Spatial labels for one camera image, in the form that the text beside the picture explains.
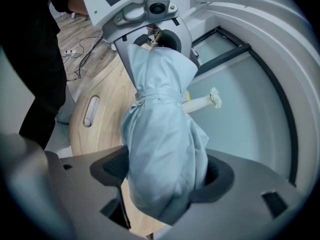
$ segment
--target light blue cloth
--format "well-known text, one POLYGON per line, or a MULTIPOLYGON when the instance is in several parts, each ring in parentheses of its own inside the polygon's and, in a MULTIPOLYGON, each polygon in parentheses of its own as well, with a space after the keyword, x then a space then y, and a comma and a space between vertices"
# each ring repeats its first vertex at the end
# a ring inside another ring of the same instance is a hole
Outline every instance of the light blue cloth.
POLYGON ((189 194, 204 186, 207 173, 209 138, 181 103, 198 69, 169 48, 148 51, 131 44, 128 55, 138 94, 121 122, 130 197, 143 213, 172 224, 187 209, 189 194))

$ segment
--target power strip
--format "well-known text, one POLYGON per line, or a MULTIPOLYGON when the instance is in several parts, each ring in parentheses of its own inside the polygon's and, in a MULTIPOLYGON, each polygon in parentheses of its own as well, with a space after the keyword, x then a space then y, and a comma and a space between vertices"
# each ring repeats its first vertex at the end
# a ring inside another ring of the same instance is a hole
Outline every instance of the power strip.
POLYGON ((65 56, 67 56, 67 55, 69 55, 69 56, 74 56, 75 54, 76 54, 76 50, 66 50, 63 54, 62 54, 62 57, 65 57, 65 56))

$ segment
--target white frayed tip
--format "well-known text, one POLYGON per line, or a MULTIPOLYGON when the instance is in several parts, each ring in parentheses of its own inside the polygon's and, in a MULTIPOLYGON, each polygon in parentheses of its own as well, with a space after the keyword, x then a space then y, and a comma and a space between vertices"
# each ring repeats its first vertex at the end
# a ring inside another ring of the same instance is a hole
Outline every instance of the white frayed tip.
POLYGON ((211 99, 212 103, 215 104, 216 109, 221 108, 222 100, 219 97, 219 92, 215 87, 211 88, 211 90, 210 90, 210 99, 211 99))

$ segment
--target person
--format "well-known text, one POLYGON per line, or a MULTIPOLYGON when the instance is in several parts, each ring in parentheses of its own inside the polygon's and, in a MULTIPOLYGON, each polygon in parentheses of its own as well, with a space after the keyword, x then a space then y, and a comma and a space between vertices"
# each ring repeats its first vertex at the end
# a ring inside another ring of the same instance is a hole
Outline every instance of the person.
POLYGON ((45 149, 65 103, 67 76, 58 47, 60 29, 49 10, 88 14, 84 0, 1 0, 1 44, 35 96, 19 134, 45 149))

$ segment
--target camera lens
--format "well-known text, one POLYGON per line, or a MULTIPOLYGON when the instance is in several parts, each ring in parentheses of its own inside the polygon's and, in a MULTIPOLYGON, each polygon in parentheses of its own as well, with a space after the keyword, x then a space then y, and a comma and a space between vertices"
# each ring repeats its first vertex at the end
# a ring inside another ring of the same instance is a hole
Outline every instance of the camera lens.
POLYGON ((150 12, 153 14, 162 14, 166 10, 166 6, 163 3, 154 3, 150 6, 150 12))

